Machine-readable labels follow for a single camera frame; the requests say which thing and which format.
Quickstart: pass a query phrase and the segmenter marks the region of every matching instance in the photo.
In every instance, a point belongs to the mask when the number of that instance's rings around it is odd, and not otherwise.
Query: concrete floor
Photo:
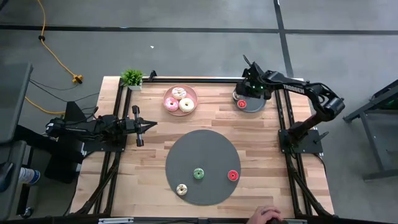
[[[42,0],[51,25],[118,27],[217,27],[276,29],[272,0]],[[286,29],[397,30],[397,1],[280,0]],[[0,11],[0,23],[42,25],[36,1],[13,0]],[[41,46],[39,31],[0,30],[0,63],[31,61],[32,78],[59,88],[71,77]],[[46,44],[72,71],[85,76],[72,91],[53,91],[72,100],[99,91],[102,77],[138,68],[158,75],[240,77],[242,54],[263,69],[285,72],[278,34],[173,32],[46,32]],[[346,99],[346,109],[323,140],[328,183],[335,213],[345,218],[396,222],[398,178],[363,182],[377,171],[359,120],[342,117],[397,78],[397,35],[287,35],[295,77],[323,82]],[[47,110],[65,103],[29,85],[27,96]],[[79,102],[94,106],[96,97]],[[52,116],[25,103],[20,123],[38,133]],[[47,160],[34,162],[45,167]],[[39,189],[35,216],[61,215],[75,185],[46,180]]]

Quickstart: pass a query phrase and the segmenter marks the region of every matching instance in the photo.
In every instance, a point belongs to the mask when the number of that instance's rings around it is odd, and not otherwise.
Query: butcher block tabletop
[[[119,77],[104,77],[96,115],[112,114]],[[279,117],[275,96],[265,108],[256,113],[245,113],[233,104],[234,84],[184,83],[198,94],[194,112],[186,116],[174,116],[163,107],[163,95],[177,83],[144,83],[142,91],[131,96],[131,106],[140,108],[140,116],[157,121],[143,134],[145,146],[136,146],[136,135],[127,137],[126,150],[122,153],[116,183],[112,217],[207,217],[248,218],[257,206],[276,206],[285,218],[294,217],[286,161],[279,149],[277,132]],[[126,98],[123,90],[119,117]],[[303,121],[311,115],[306,96],[290,93],[294,118]],[[184,134],[197,129],[209,129],[229,139],[238,151],[241,161],[241,177],[232,195],[224,202],[211,206],[197,206],[180,199],[170,189],[165,175],[167,154],[173,144]],[[92,153],[82,164],[71,212],[77,211],[89,199],[98,186],[103,152]],[[330,213],[333,213],[325,170],[318,158],[302,155],[308,188]],[[303,198],[298,185],[298,199],[303,212]],[[104,191],[103,206],[107,189]]]

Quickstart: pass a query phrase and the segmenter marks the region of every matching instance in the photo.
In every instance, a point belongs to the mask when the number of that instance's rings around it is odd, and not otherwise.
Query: human hand
[[[246,224],[266,224],[266,222],[273,218],[278,221],[282,221],[280,210],[278,208],[258,207]]]

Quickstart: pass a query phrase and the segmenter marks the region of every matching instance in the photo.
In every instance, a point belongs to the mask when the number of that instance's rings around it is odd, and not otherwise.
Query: gray circular plate
[[[193,171],[202,168],[204,178],[196,180]],[[192,131],[172,146],[166,158],[166,176],[170,188],[177,194],[179,184],[185,184],[187,194],[179,196],[195,205],[214,205],[227,199],[238,181],[230,181],[228,172],[241,175],[238,152],[223,135],[209,130]]]
[[[239,108],[239,109],[244,112],[249,112],[249,113],[254,113],[254,112],[260,111],[261,109],[263,109],[265,107],[266,102],[267,102],[267,100],[264,99],[264,95],[262,95],[261,98],[259,98],[259,99],[239,95],[239,99],[246,100],[246,107],[243,109],[241,109],[241,108]],[[233,99],[233,100],[235,102],[235,106],[238,108],[238,106],[236,105],[236,103],[238,101],[235,99]]]

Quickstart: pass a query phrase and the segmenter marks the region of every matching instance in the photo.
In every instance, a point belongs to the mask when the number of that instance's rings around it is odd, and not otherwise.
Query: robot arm
[[[263,72],[256,63],[249,63],[249,69],[243,71],[245,79],[236,84],[236,93],[253,98],[269,100],[275,90],[288,90],[294,93],[307,96],[316,111],[314,115],[302,122],[294,123],[288,130],[289,142],[297,144],[301,141],[307,131],[322,121],[331,121],[344,109],[343,98],[339,98],[335,92],[322,83],[310,83],[287,78],[283,74],[274,71]]]
[[[62,118],[51,119],[46,125],[46,133],[51,137],[59,137],[71,134],[82,142],[118,142],[127,134],[137,134],[137,146],[143,146],[142,134],[157,122],[146,121],[139,117],[139,107],[133,106],[134,119],[118,119],[114,115],[99,116],[97,119],[87,122],[65,122]]]

